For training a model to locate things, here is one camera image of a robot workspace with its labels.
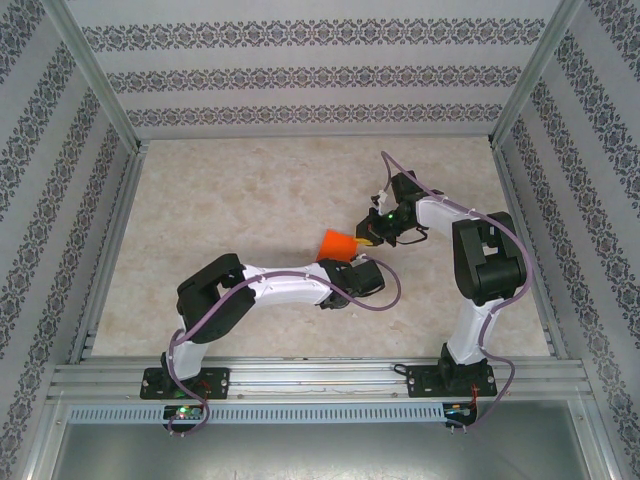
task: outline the striped wall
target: striped wall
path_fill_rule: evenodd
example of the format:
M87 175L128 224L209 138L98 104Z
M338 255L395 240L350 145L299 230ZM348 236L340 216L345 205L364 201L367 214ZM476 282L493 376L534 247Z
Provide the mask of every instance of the striped wall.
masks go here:
M640 11L585 1L500 145L624 478L640 478Z
M69 0L139 137L488 134L558 0Z
M65 363L129 154L37 0L0 2L0 479Z

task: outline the beige surface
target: beige surface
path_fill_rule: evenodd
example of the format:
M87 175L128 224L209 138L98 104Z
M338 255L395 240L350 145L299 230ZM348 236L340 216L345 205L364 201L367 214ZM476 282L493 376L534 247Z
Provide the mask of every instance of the beige surface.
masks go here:
M506 210L485 138L153 141L93 354L160 354L180 325L176 287L221 254L263 267L313 262L327 228L351 233L367 214L386 178L382 149L463 205ZM434 232L419 245L361 251L400 275L403 295L394 309L254 309L209 355L439 355L461 300L450 242ZM388 303L392 282L367 300ZM499 354L548 355L530 294L501 314L489 346Z

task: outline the black bracket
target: black bracket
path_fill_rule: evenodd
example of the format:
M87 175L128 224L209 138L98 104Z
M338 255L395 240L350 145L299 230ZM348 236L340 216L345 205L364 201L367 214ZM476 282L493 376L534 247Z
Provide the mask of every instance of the black bracket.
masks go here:
M228 368L203 368L193 378L182 383L193 393L206 400L226 400L229 393ZM162 367L147 368L140 387L142 400L182 400L194 402L168 377Z
M498 394L493 368L483 359L472 365L457 365L445 343L437 365L402 365L393 370L406 377L410 398L478 397Z

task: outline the purple cable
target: purple cable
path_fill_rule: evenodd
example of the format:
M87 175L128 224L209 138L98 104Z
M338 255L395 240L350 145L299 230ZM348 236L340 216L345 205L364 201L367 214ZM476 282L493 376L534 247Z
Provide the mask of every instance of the purple cable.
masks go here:
M250 285L251 283L262 282L262 281L264 281L264 280L266 280L268 278L274 278L274 277L302 277L302 278L307 278L309 280L314 280L316 282L322 283L323 285L326 285L327 287L329 287L334 292L338 293L339 295L341 295L344 298L346 298L347 300L349 300L349 302L351 302L351 303L353 303L353 304L355 304L355 305L357 305L359 307L362 307L362 308L364 308L366 310L371 310L373 312L383 312L385 310L389 310L390 308L393 308L400 301L400 296L402 295L402 286L400 285L400 277L398 277L398 274L395 271L393 271L393 269L389 265L387 265L386 263L384 263L384 262L382 262L380 260L376 260L374 258L371 258L368 255L362 255L362 258L364 258L366 260L371 260L371 261L377 263L378 265L383 267L385 270L387 270L391 274L393 279L395 280L398 291L396 293L396 298L394 298L393 301L391 303L389 303L388 305L384 305L382 307L374 307L372 305L367 305L366 303L362 303L361 301L356 300L351 295L349 295L347 292L342 290L340 287L337 287L336 285L332 284L331 282L328 282L327 280L325 280L322 277L318 277L316 275L306 274L306 273L302 273L302 272L292 272L292 271L283 270L281 272L270 272L270 273L265 273L263 275L256 275L254 277L248 278L247 280L244 280L243 282L240 282L239 284L237 284L236 286L231 288L227 293L225 293L224 296L218 302L216 302L216 304L213 307L211 307L211 309L209 309L209 311L207 313L204 314L204 316L198 321L198 323L196 323L193 326L193 328L191 330L189 330L189 332L187 332L182 337L178 338L178 336L180 334L184 333L184 330L182 330L182 329L176 330L176 332L174 332L173 336L171 337L171 341L169 342L169 355L167 355L167 369L169 370L169 376L175 382L175 384L180 388L180 390L182 390L184 393L186 393L189 397L191 397L194 400L197 400L198 402L200 402L203 405L203 408L204 408L204 411L205 411L205 415L204 415L203 419L200 421L200 423L198 423L197 425L195 425L193 428L191 428L190 430L188 430L186 432L180 432L180 437L186 437L187 435L192 435L192 434L196 433L198 430L200 430L202 427L204 427L204 425L206 425L207 421L209 420L209 416L211 415L211 409L209 408L208 402L204 398L202 398L198 394L196 394L196 393L192 392L191 390L189 390L178 379L178 376L176 375L175 368L173 366L173 351L174 351L175 347L177 347L178 345L181 345L184 342L190 340L196 333L198 333L198 331L209 321L209 319L213 315L215 315L215 313L222 307L222 305L224 305L224 303L227 302L240 289ZM176 419L175 416L171 417L171 419L169 420L169 424L167 425L167 429L169 430L169 434L170 435L173 435L174 433L177 433L171 428L172 425L173 425L173 422L175 421L175 419Z
M511 230L509 230L507 227L502 225L500 222L497 222L493 218L488 217L487 215L485 215L483 213L476 212L475 210L463 207L462 205L458 205L457 203L452 202L451 200L449 200L447 197L445 197L443 195L438 195L433 190L431 190L429 187L427 187L426 185L422 184L422 182L420 182L417 178L411 176L411 174L407 170L405 170L402 167L402 165L400 165L398 162L396 162L393 159L393 157L391 157L391 155L389 155L387 152L382 151L380 153L382 155L382 159L384 160L385 164L387 165L387 171L389 171L389 163L388 162L393 163L393 165L398 170L400 170L409 180L411 180L413 183L415 183L418 187L420 187L422 190L427 192L429 194L429 196L431 196L431 197L435 198L436 200L444 203L445 205L448 205L448 206L458 210L459 212L464 213L465 215L471 215L473 217L480 218L480 219L488 222L489 224L493 225L494 227L496 227L500 231L504 232L504 234L507 235L507 237L509 237L513 241L513 243L516 244L518 249L522 252L522 258L524 259L524 263L525 263L526 268L527 268L527 279L525 280L524 284L522 285L522 288L520 289L520 291L515 296L505 300L504 302L499 303L498 305L495 305L489 311L489 314L487 315L487 318L485 318L484 323L482 324L482 328L480 329L480 335L478 336L478 348L480 348L480 351L484 354L484 356L489 358L489 359L491 359L491 360L495 360L495 361L498 361L498 362L506 363L507 365L509 365L509 368L511 369L511 371L509 373L509 378L505 382L504 386L502 387L502 389L500 390L500 392L496 396L495 400L493 401L493 403L491 404L489 409L485 412L485 414L482 417L480 417L478 420L476 420L475 423L473 423L472 425L469 426L469 428L475 428L478 425L480 425L483 421L485 421L485 419L495 410L495 408L498 405L498 403L500 402L500 400L502 400L502 397L504 397L504 395L507 393L507 390L509 389L509 387L513 383L513 379L514 379L514 377L516 375L516 366L511 360L509 360L508 358L504 358L504 357L499 357L497 355L493 355L492 353L489 353L484 348L484 336L487 333L487 329L489 328L489 325L491 324L491 320L493 318L493 315L496 312L498 312L499 310L503 309L504 307L506 307L508 305L511 305L512 303L517 302L518 300L520 300L525 295L525 293L527 293L529 288L531 287L531 283L533 282L533 264L531 263L531 257L529 256L529 253L527 252L527 249L522 244L520 239Z

